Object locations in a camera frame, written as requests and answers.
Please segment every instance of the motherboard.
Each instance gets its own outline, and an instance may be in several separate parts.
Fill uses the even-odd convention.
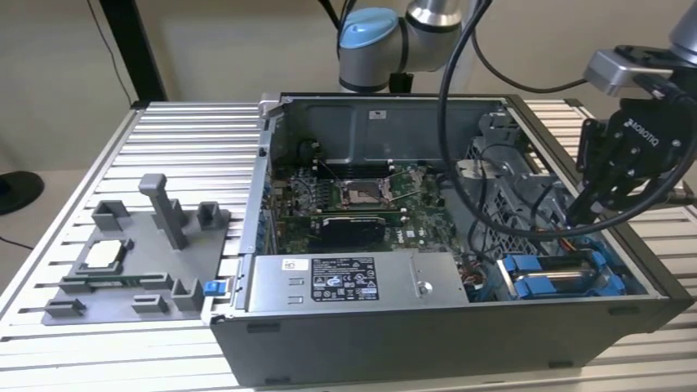
[[[417,162],[277,168],[277,254],[409,248],[460,255],[440,176]]]

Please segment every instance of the beige wall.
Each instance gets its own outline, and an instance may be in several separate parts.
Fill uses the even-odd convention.
[[[667,47],[667,34],[693,0],[496,0],[481,20],[478,39],[489,61],[506,76],[549,87],[582,76],[600,48],[627,43]],[[617,100],[589,85],[534,95],[500,82],[480,62],[470,92],[514,92],[524,97],[574,97],[598,116],[609,116]]]
[[[496,0],[480,42],[509,76],[549,86],[580,77],[596,48],[665,45],[690,3]],[[172,99],[254,100],[262,91],[337,89],[336,33],[314,0],[138,4]],[[406,1],[358,4],[402,9]],[[468,80],[462,64],[453,91],[513,91],[478,64]],[[417,75],[416,91],[437,88],[438,73]],[[0,170],[86,167],[126,103],[82,0],[0,2],[0,91]],[[557,96],[578,97],[598,114],[615,107],[590,87]]]

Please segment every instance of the blue latch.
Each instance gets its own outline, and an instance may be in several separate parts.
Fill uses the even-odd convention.
[[[590,257],[593,259],[593,263],[596,264],[596,267],[598,267],[598,270],[601,270],[607,265],[607,261],[605,261],[605,258],[602,257],[602,253],[593,252]]]
[[[224,296],[228,290],[226,282],[210,280],[204,284],[204,296]]]
[[[509,272],[541,271],[540,259],[534,255],[506,255],[504,266]]]
[[[617,275],[610,275],[607,283],[601,288],[592,288],[588,291],[590,296],[621,296],[625,293],[623,282]]]
[[[545,276],[522,278],[513,285],[521,299],[533,299],[536,296],[557,294],[557,289]]]

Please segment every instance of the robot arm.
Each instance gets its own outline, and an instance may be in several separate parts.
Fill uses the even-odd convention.
[[[413,0],[404,17],[388,8],[352,12],[338,45],[338,82],[345,91],[377,92],[392,74],[433,71],[460,36],[458,0]]]
[[[576,165],[581,194],[569,206],[569,225],[590,224],[603,210],[629,209],[654,191],[677,162],[690,158],[685,153],[697,110],[697,2],[670,33],[670,43],[669,50],[622,45],[597,51],[590,59],[586,80],[622,99],[609,121],[588,119],[582,125]],[[666,200],[675,198],[667,195]]]

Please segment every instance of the open computer tower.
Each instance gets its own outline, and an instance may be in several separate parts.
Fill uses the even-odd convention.
[[[285,94],[270,106],[240,269],[212,315],[242,385],[580,367],[693,303],[629,225],[540,243],[476,221],[444,174],[434,96]],[[560,227],[580,175],[520,97],[453,96],[448,137],[492,219]]]

